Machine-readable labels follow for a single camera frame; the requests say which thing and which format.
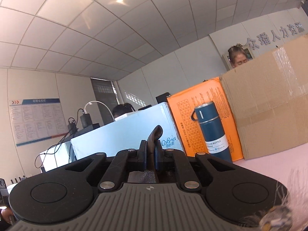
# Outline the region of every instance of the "blue strip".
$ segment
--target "blue strip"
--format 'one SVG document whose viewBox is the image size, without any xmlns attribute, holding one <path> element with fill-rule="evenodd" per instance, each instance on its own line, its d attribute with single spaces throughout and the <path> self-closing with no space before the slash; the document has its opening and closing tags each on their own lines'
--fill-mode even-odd
<svg viewBox="0 0 308 231">
<path fill-rule="evenodd" d="M 59 103 L 59 98 L 53 99 L 25 99 L 23 100 L 22 105 L 29 105 L 29 104 L 43 104 L 43 103 Z"/>
<path fill-rule="evenodd" d="M 45 140 L 48 140 L 48 139 L 51 139 L 51 138 L 52 138 L 52 136 L 48 136 L 48 137 L 37 139 L 37 140 L 33 140 L 33 141 L 18 143 L 18 144 L 16 144 L 16 146 L 18 147 L 18 146 L 27 145 L 27 144 L 30 144 L 30 143 L 45 141 Z"/>
</svg>

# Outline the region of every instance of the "metal bolt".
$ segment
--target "metal bolt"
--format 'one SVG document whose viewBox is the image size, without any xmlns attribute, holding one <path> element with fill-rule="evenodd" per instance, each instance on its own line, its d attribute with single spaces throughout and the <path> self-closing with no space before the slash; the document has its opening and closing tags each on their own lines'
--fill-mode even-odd
<svg viewBox="0 0 308 231">
<path fill-rule="evenodd" d="M 115 186 L 115 184 L 112 181 L 103 181 L 100 184 L 100 187 L 103 189 L 111 189 Z"/>
<path fill-rule="evenodd" d="M 198 188 L 200 185 L 198 182 L 190 180 L 190 181 L 186 181 L 184 183 L 184 186 L 189 189 L 195 189 L 195 188 Z"/>
</svg>

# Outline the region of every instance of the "bottle label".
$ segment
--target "bottle label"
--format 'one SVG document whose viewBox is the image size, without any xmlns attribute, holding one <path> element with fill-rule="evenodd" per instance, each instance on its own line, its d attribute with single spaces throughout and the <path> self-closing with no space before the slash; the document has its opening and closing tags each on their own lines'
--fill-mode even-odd
<svg viewBox="0 0 308 231">
<path fill-rule="evenodd" d="M 210 154 L 219 153 L 229 147 L 226 135 L 222 136 L 221 138 L 217 140 L 214 140 L 211 142 L 205 142 L 205 144 Z"/>
</svg>

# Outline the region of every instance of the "blue header banner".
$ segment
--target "blue header banner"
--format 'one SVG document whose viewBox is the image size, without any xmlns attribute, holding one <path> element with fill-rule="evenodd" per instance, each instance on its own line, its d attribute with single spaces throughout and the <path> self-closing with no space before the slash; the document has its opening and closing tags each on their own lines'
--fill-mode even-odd
<svg viewBox="0 0 308 231">
<path fill-rule="evenodd" d="M 29 105 L 29 104 L 42 104 L 42 103 L 60 103 L 59 98 L 54 99 L 25 99 L 22 102 L 22 105 Z"/>
</svg>

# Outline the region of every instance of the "white cable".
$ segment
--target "white cable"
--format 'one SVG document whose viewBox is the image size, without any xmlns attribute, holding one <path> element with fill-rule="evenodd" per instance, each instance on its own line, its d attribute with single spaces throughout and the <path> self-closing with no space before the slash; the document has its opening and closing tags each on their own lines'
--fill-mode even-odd
<svg viewBox="0 0 308 231">
<path fill-rule="evenodd" d="M 98 103 L 103 104 L 103 105 L 108 109 L 109 113 L 111 114 L 111 117 L 112 117 L 113 121 L 115 121 L 115 119 L 114 119 L 114 117 L 113 117 L 113 115 L 112 115 L 110 109 L 107 107 L 107 105 L 106 105 L 105 103 L 102 103 L 102 102 L 99 102 L 99 101 L 91 101 L 91 102 L 88 102 L 88 103 L 84 106 L 84 113 L 85 113 L 85 114 L 87 113 L 87 111 L 86 111 L 86 106 L 88 106 L 88 104 L 92 105 L 92 102 L 98 102 Z"/>
</svg>

